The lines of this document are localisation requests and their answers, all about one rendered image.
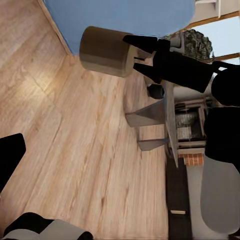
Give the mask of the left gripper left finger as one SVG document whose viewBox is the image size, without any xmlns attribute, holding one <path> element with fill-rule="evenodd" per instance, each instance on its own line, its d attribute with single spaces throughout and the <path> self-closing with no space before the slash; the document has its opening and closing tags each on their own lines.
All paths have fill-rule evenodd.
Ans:
<svg viewBox="0 0 240 240">
<path fill-rule="evenodd" d="M 0 193 L 26 153 L 21 133 L 0 138 Z"/>
</svg>

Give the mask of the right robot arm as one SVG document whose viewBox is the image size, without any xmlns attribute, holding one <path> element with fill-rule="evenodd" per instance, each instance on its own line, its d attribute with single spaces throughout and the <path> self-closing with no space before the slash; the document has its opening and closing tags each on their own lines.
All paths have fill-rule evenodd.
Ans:
<svg viewBox="0 0 240 240">
<path fill-rule="evenodd" d="M 211 93 L 224 107 L 212 108 L 204 120 L 200 211 L 211 230 L 240 239 L 240 173 L 224 151 L 228 134 L 240 135 L 240 65 L 184 56 L 183 35 L 170 40 L 126 35 L 122 40 L 150 54 L 156 51 L 153 66 L 135 62 L 133 68 L 157 84 L 166 80 L 204 93 L 216 73 Z"/>
</svg>

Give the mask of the cauldron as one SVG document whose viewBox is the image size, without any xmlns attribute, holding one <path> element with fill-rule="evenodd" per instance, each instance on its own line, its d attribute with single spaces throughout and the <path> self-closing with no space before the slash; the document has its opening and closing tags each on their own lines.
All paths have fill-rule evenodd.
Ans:
<svg viewBox="0 0 240 240">
<path fill-rule="evenodd" d="M 156 100 L 159 99 L 164 99 L 164 86 L 160 85 L 160 84 L 150 84 L 149 87 L 147 87 L 147 89 L 149 90 L 149 97 L 152 97 Z"/>
</svg>

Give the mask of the pillar candle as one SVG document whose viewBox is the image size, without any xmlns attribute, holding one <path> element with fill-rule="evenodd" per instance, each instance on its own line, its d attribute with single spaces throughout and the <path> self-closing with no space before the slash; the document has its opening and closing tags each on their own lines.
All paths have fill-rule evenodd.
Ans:
<svg viewBox="0 0 240 240">
<path fill-rule="evenodd" d="M 85 70 L 128 78 L 138 57 L 137 47 L 123 41 L 125 36 L 133 36 L 119 30 L 88 26 L 82 34 L 79 59 Z"/>
</svg>

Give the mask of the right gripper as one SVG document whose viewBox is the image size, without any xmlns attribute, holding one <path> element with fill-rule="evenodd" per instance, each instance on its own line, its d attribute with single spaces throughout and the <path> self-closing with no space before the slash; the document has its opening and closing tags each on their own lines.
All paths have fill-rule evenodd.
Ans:
<svg viewBox="0 0 240 240">
<path fill-rule="evenodd" d="M 124 42 L 147 53 L 155 52 L 153 66 L 134 63 L 133 68 L 160 84 L 163 80 L 186 87 L 197 59 L 170 51 L 170 40 L 154 36 L 126 35 Z"/>
</svg>

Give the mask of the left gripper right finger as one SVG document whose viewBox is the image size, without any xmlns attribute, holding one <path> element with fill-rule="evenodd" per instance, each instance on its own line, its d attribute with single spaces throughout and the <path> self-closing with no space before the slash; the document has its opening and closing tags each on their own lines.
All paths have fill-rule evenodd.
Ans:
<svg viewBox="0 0 240 240">
<path fill-rule="evenodd" d="M 240 173 L 240 134 L 227 135 L 224 151 Z"/>
</svg>

